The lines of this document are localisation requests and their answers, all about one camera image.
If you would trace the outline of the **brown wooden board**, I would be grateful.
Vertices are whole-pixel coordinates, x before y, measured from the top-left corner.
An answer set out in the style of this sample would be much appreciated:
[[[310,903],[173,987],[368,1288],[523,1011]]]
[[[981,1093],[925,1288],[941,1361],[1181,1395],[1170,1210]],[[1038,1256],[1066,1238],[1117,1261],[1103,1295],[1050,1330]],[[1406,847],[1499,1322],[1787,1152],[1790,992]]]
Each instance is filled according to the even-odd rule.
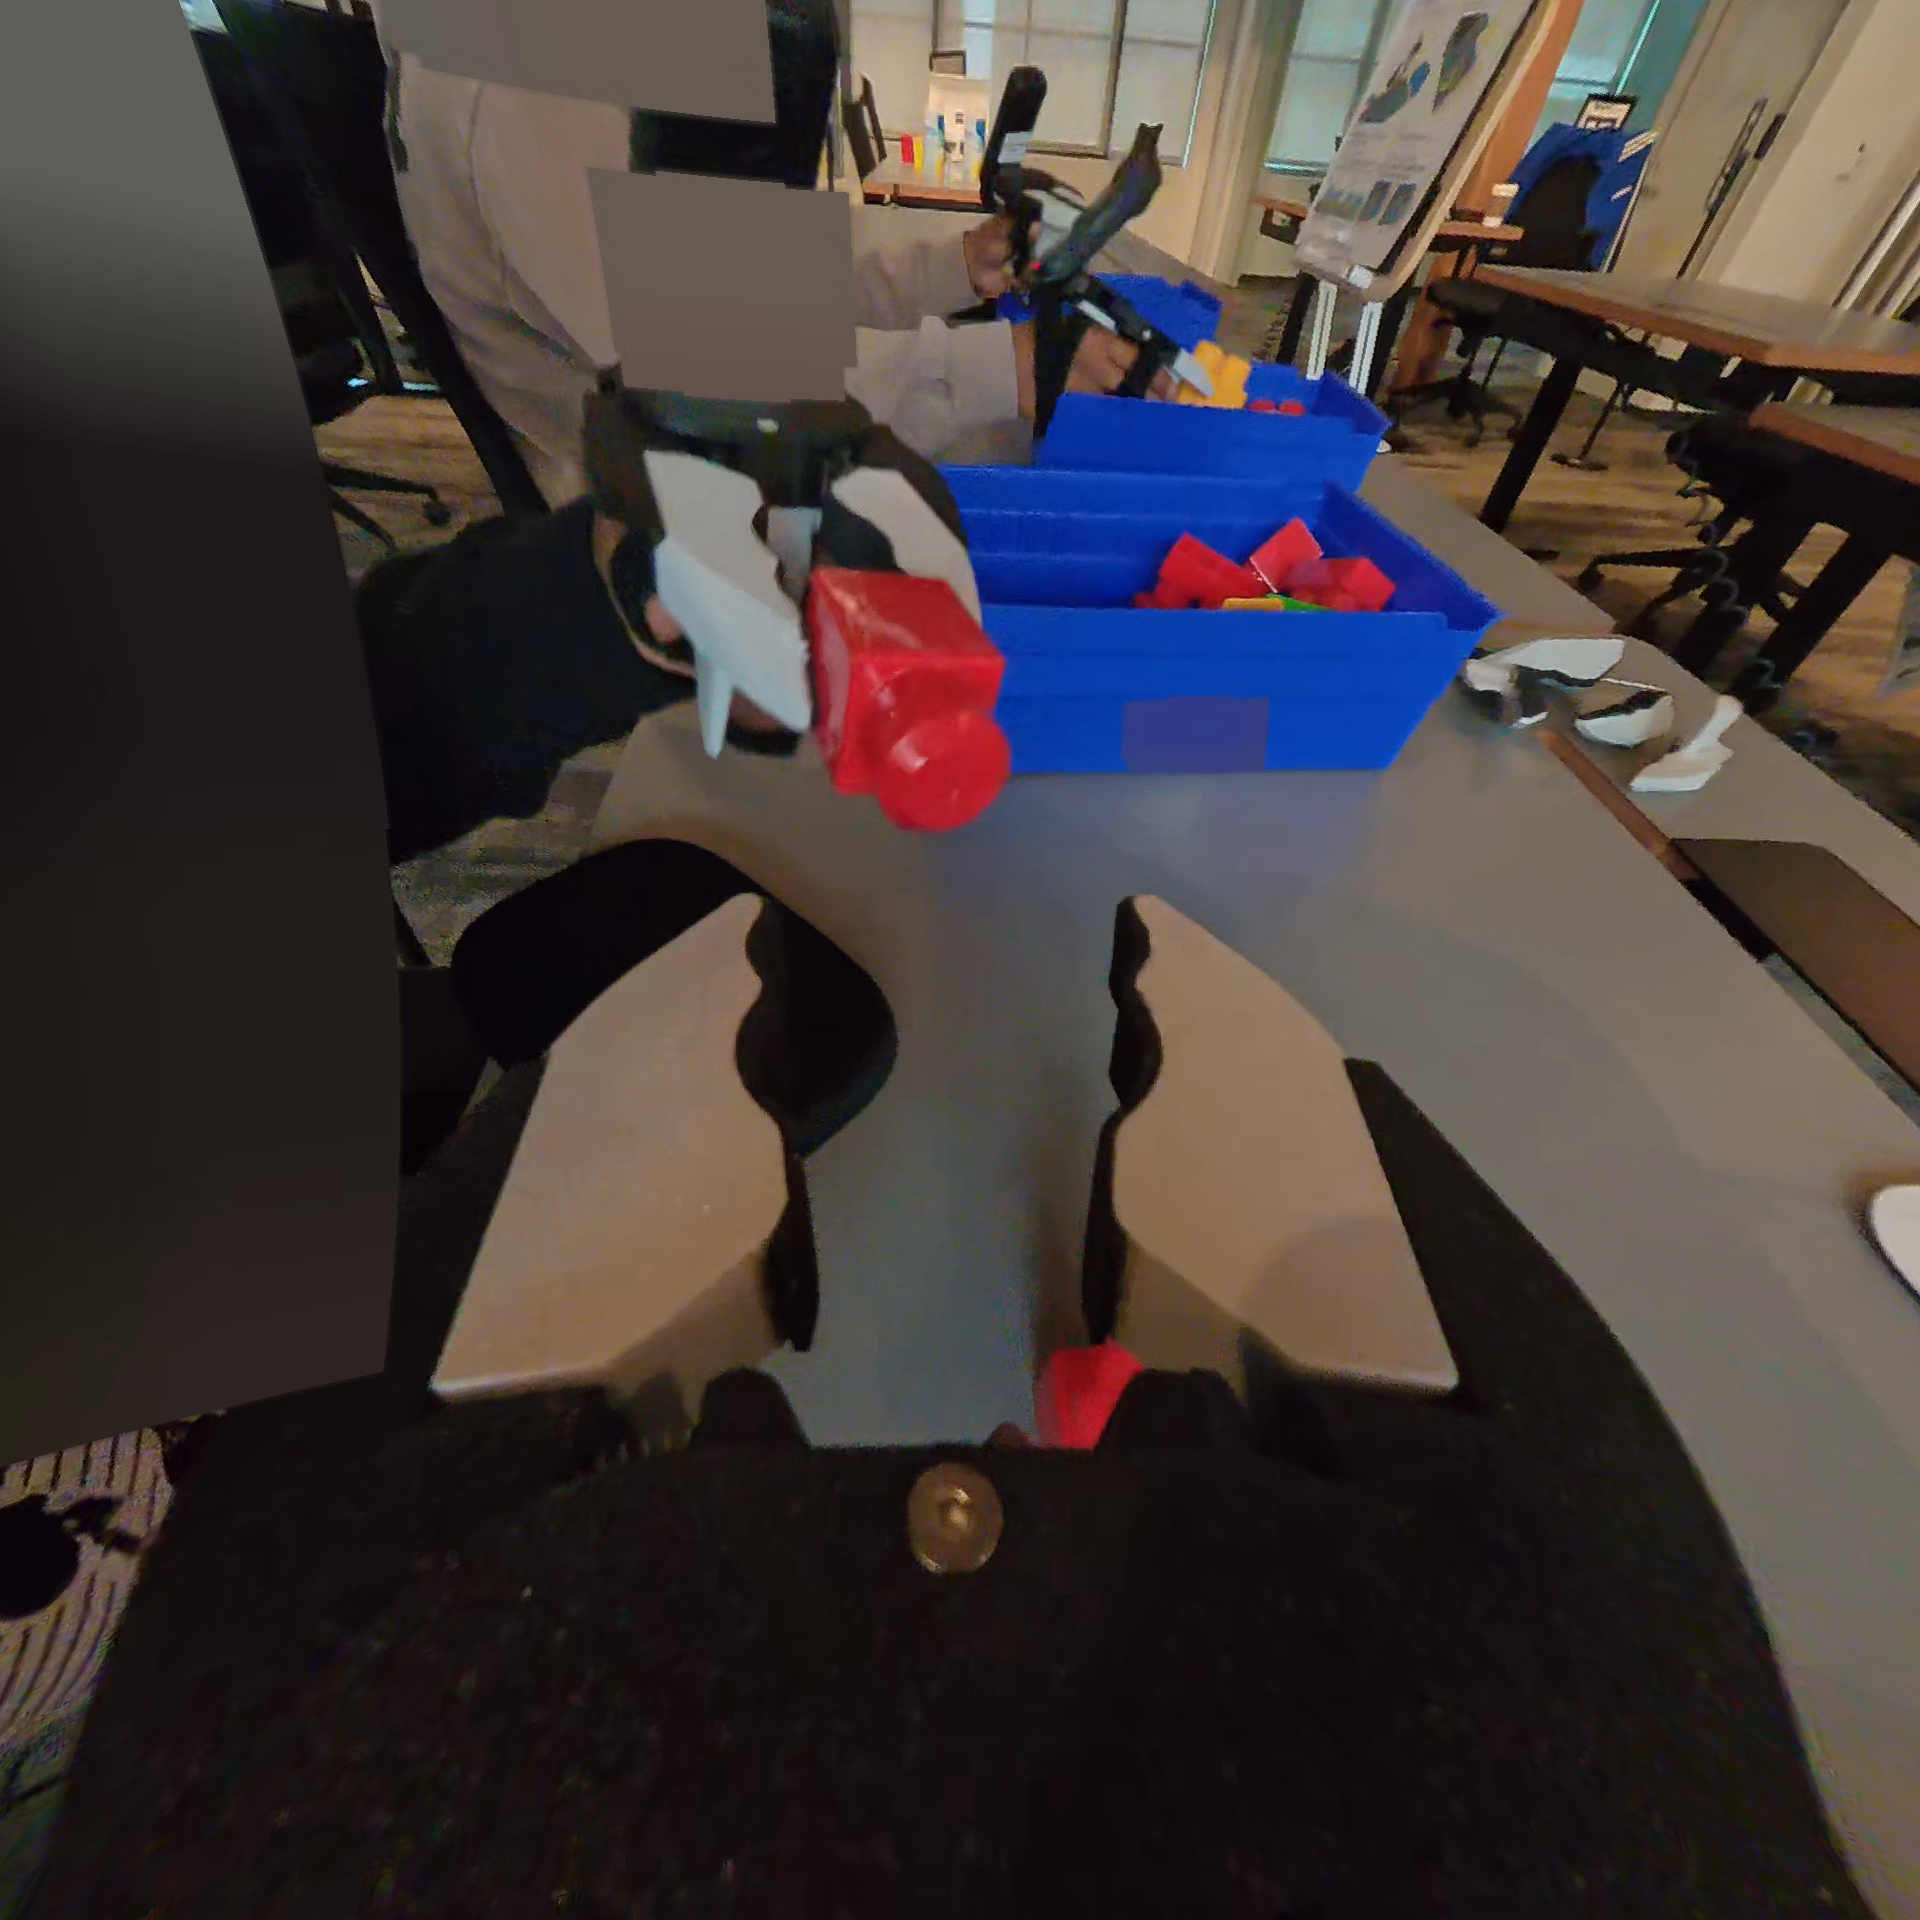
[[[1827,848],[1727,833],[1672,833],[1666,803],[1637,798],[1631,775],[1677,744],[1610,750],[1552,728],[1542,746],[1584,791],[1763,969],[1856,1043],[1885,1089],[1915,1112],[1918,926]]]

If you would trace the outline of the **person's left forearm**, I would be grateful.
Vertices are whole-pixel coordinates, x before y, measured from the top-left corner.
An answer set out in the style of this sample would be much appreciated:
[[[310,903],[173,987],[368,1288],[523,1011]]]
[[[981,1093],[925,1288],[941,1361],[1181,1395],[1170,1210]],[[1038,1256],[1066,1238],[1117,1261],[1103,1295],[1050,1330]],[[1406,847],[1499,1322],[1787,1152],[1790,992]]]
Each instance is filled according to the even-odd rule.
[[[560,771],[669,703],[592,563],[588,497],[376,563],[351,590],[397,866],[540,814]]]

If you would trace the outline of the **blue plastic bin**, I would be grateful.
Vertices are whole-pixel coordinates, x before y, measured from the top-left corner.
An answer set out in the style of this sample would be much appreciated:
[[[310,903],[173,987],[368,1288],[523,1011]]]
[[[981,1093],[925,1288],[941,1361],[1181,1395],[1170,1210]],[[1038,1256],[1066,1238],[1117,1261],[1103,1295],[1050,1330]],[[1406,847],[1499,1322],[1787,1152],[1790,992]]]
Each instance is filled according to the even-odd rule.
[[[1342,376],[1254,363],[1250,398],[1296,398],[1308,419],[1174,401],[1066,397],[1031,464],[1091,473],[1291,478],[1355,491],[1386,445],[1388,419]]]
[[[1031,325],[1035,349],[1050,345],[1068,363],[1096,333],[1138,345],[1147,367],[1167,363],[1211,341],[1219,314],[1221,303],[1189,280],[1100,270],[1040,281],[1031,295],[1007,293],[991,305],[995,321]]]
[[[948,464],[996,719],[1019,778],[1374,774],[1408,744],[1498,607],[1332,482]],[[1396,585],[1386,614],[1134,608],[1180,535],[1245,560],[1284,522]]]

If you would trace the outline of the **blue cloth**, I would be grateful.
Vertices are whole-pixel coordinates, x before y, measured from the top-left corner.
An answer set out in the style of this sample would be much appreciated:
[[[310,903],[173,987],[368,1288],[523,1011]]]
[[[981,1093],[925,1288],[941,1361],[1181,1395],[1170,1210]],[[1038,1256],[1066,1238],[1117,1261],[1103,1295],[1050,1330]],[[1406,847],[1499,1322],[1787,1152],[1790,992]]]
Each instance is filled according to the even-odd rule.
[[[1498,269],[1607,273],[1637,205],[1653,134],[1552,126],[1520,158],[1507,223],[1520,239],[1502,246]]]

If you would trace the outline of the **window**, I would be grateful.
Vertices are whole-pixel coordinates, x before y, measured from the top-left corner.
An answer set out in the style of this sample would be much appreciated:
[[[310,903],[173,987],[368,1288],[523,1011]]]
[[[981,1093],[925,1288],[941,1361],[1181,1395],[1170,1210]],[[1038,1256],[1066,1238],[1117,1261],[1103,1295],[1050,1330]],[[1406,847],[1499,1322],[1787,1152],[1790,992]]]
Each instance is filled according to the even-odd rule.
[[[1046,154],[1120,157],[1136,126],[1184,165],[1211,54],[1213,3],[852,3],[851,62],[884,136],[918,136],[936,80],[956,79],[995,112],[1022,64],[1046,79],[1038,142]]]
[[[1264,169],[1322,176],[1374,72],[1396,3],[1300,3]]]

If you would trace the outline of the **wooden table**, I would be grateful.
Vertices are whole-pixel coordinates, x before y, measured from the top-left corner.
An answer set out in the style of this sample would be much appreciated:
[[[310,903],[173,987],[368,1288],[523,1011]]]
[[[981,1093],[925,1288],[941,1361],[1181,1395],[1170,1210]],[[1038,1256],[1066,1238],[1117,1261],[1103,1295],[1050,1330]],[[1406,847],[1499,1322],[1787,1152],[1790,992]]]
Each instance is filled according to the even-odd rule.
[[[1757,525],[1763,582],[1781,577],[1818,526],[1842,535],[1837,553],[1790,602],[1733,687],[1757,719],[1888,563],[1918,563],[1918,413],[1770,401],[1750,425],[1806,455]]]
[[[1787,393],[1802,377],[1831,385],[1835,377],[1918,376],[1918,328],[1864,312],[1702,280],[1621,273],[1486,269],[1475,283],[1554,314],[1512,329],[1512,338],[1548,355],[1549,367],[1478,509],[1478,522],[1498,535],[1544,458],[1578,381],[1597,374],[1643,393],[1660,391],[1672,362],[1660,358],[1655,344],[1702,353],[1712,386],[1727,362],[1770,374],[1770,393]]]

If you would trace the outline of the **person's left hand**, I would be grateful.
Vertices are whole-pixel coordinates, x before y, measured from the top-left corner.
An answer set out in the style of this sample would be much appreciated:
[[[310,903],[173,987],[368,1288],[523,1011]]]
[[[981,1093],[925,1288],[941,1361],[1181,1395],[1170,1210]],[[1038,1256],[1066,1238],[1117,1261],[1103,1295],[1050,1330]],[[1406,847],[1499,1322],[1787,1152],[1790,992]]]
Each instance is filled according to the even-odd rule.
[[[592,563],[636,654],[655,679],[671,687],[667,701],[693,703],[698,657],[680,624],[655,593],[654,549],[622,522],[597,515],[592,522]],[[799,749],[799,734],[781,728],[771,713],[735,694],[727,720],[727,744],[739,752],[786,760]]]

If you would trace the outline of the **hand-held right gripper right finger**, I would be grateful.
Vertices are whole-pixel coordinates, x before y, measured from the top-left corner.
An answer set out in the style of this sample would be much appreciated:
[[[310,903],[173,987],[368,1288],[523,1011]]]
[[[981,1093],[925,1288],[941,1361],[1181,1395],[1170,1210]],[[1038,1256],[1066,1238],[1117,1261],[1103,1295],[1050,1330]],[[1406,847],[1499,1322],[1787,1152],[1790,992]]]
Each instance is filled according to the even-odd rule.
[[[1117,903],[1108,986],[1091,1343],[1240,1395],[1283,1381],[1454,1393],[1459,1365],[1342,1046],[1159,897]]]

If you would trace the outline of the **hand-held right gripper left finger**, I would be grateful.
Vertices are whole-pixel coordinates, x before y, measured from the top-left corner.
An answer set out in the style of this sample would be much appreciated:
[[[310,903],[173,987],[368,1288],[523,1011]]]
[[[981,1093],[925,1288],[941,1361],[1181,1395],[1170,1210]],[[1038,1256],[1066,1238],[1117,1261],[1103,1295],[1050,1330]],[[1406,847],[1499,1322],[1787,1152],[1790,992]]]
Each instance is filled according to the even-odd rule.
[[[821,1318],[794,1123],[741,1048],[778,1002],[779,922],[720,903],[547,1057],[431,1375],[440,1402],[602,1391],[694,1402],[807,1354]]]

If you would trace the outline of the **black office chair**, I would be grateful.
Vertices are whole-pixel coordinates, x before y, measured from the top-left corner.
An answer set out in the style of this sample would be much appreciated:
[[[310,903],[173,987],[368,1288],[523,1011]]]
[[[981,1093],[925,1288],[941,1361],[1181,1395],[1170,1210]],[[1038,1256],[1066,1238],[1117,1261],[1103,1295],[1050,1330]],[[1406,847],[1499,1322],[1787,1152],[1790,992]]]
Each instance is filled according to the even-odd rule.
[[[1631,633],[1651,637],[1662,608],[1696,594],[1693,626],[1664,649],[1704,674],[1752,614],[1782,618],[1806,598],[1787,567],[1831,519],[1844,486],[1827,455],[1731,415],[1672,432],[1666,461],[1684,477],[1680,497],[1696,504],[1687,545],[1599,553],[1575,585],[1590,590],[1607,570],[1671,567],[1671,584],[1646,602]]]
[[[1517,270],[1586,273],[1599,246],[1599,230],[1590,214],[1599,174],[1603,161],[1590,142],[1549,157],[1522,184],[1509,210],[1509,223],[1520,230],[1520,241],[1507,248],[1499,263]],[[1517,295],[1490,289],[1478,273],[1468,280],[1442,281],[1428,301],[1455,329],[1460,368],[1447,386],[1447,415],[1482,422],[1486,398],[1483,385],[1472,377],[1477,355],[1490,338],[1504,338],[1507,325],[1524,303]]]

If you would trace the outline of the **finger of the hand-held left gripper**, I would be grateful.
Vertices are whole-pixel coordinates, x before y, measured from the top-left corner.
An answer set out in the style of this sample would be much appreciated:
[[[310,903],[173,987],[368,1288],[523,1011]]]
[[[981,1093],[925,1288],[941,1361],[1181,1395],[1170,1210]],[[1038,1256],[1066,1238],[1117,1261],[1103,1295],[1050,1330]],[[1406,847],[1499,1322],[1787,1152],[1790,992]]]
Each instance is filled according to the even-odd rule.
[[[778,557],[757,534],[755,481],[662,449],[643,455],[643,473],[658,522],[655,598],[693,651],[706,754],[727,749],[735,697],[779,730],[807,734],[810,642]]]
[[[900,469],[858,467],[830,481],[822,497],[822,565],[895,573],[947,585],[962,610],[981,621],[965,534]]]

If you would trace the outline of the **white poster board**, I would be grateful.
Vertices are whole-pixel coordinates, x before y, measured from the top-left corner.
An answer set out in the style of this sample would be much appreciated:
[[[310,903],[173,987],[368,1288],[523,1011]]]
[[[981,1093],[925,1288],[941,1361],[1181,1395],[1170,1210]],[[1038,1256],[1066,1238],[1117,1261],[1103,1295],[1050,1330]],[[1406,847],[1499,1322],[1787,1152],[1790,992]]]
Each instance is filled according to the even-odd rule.
[[[1549,3],[1398,9],[1299,230],[1303,275],[1383,301],[1428,250],[1544,35]]]

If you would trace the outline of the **group of colourful cups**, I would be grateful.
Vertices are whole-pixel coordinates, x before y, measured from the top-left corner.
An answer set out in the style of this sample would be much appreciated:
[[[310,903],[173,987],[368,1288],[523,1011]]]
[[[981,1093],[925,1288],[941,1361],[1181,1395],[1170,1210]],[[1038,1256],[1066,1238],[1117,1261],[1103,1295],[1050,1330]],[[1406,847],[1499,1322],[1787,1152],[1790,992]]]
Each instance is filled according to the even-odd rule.
[[[975,197],[988,149],[988,122],[960,103],[934,105],[918,136],[903,144],[903,178],[918,191]]]

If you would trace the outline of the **pile of mega blocks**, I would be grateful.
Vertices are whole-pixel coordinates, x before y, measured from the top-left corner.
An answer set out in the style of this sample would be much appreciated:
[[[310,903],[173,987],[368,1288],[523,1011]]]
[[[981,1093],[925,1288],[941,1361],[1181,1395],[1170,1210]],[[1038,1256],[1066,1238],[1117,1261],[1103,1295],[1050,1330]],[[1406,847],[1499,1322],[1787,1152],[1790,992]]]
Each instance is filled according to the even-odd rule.
[[[1303,519],[1288,519],[1245,560],[1180,535],[1159,565],[1155,584],[1134,598],[1134,608],[1156,614],[1386,614],[1396,599],[1394,582],[1367,558],[1324,551]]]

